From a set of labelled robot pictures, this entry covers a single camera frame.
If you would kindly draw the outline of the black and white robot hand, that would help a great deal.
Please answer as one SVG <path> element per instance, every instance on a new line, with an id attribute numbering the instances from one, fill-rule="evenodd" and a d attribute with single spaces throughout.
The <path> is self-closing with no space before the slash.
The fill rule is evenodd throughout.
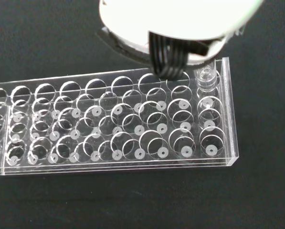
<path id="1" fill-rule="evenodd" d="M 120 55 L 174 80 L 241 34 L 261 0 L 101 0 L 98 36 Z"/>

